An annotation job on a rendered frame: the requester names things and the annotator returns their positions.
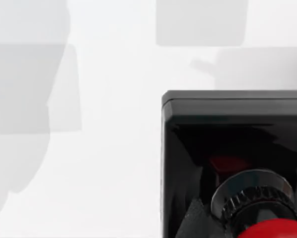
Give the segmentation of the red trophy with black base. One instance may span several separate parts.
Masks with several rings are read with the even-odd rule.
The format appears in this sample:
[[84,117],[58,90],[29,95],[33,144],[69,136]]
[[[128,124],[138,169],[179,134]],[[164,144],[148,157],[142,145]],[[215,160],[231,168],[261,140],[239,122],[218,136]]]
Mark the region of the red trophy with black base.
[[194,198],[226,238],[297,238],[297,90],[168,91],[161,238]]

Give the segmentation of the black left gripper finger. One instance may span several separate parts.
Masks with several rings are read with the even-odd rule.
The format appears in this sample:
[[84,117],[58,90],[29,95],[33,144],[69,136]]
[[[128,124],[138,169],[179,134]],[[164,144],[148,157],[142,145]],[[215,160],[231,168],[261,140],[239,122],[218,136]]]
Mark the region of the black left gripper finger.
[[209,207],[194,198],[188,207],[175,238],[226,238],[223,228],[215,221]]

